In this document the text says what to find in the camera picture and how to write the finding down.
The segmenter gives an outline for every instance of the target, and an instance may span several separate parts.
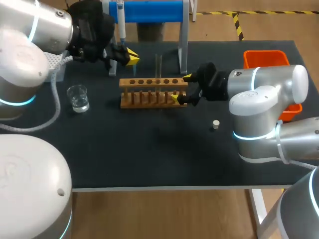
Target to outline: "wooden floor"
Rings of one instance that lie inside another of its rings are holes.
[[[65,8],[64,0],[43,0]],[[198,11],[319,10],[318,0],[198,0]],[[240,15],[246,40],[294,40],[319,87],[319,15]],[[179,24],[165,26],[177,41]],[[238,40],[231,17],[199,15],[190,41]],[[137,41],[127,24],[127,41]],[[280,190],[263,190],[267,210]],[[74,194],[74,239],[254,239],[255,225],[244,190]],[[273,239],[279,239],[278,232]]]

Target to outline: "white cylinder cap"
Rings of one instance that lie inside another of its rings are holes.
[[[218,129],[218,127],[219,127],[219,121],[218,120],[214,120],[213,121],[213,128],[214,129]]]
[[[69,167],[55,147],[28,135],[0,135],[1,239],[45,231],[63,212],[71,189]]]
[[[21,87],[39,86],[49,73],[43,51],[11,29],[0,29],[0,69],[0,77]]]
[[[305,101],[308,94],[309,79],[304,66],[296,65],[292,77],[293,97],[296,104]]]
[[[277,90],[273,86],[260,86],[233,96],[229,111],[236,116],[252,116],[269,110],[278,103]]]

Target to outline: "glowing blue ring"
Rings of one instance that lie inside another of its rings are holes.
[[[234,132],[234,136],[238,139],[242,139],[242,140],[257,140],[257,139],[262,139],[262,138],[267,138],[269,136],[274,135],[275,133],[275,128],[268,134],[263,135],[263,136],[259,136],[259,137],[242,137],[242,136],[238,136],[235,132]]]
[[[27,104],[30,104],[34,99],[35,99],[35,95],[30,100],[25,101],[25,102],[21,102],[21,103],[8,102],[8,101],[4,101],[2,99],[0,99],[0,102],[5,104],[5,105],[8,105],[8,106],[25,106]]]
[[[29,35],[29,42],[32,42],[34,35],[35,35],[35,31],[36,28],[38,26],[38,22],[39,22],[39,8],[40,8],[40,3],[38,0],[35,0],[35,7],[37,8],[37,13],[34,15],[34,19],[33,19],[33,24],[32,24],[32,29]]]
[[[251,90],[253,91],[255,89],[255,77],[256,73],[259,70],[260,67],[257,67],[253,72],[253,77],[251,78]]]
[[[70,219],[69,219],[69,222],[68,222],[68,225],[66,226],[63,234],[61,235],[60,239],[62,239],[64,237],[64,235],[66,234],[66,232],[68,231],[68,228],[70,226],[70,223],[71,223],[71,219],[72,219],[72,209],[71,209],[71,215],[70,215]]]
[[[313,176],[314,176],[315,170],[311,173],[310,175],[310,179],[309,179],[309,193],[310,193],[310,198],[311,198],[311,202],[313,203],[313,206],[315,208],[315,211],[319,217],[319,207],[317,205],[317,202],[315,200],[315,196],[314,196],[314,191],[313,191]]]

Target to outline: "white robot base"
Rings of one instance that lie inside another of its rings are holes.
[[[55,147],[0,135],[0,212],[1,239],[71,239],[71,174]]]

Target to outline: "water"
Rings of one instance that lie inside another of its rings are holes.
[[[90,108],[88,97],[86,95],[74,96],[72,98],[72,107],[77,113],[86,112]]]

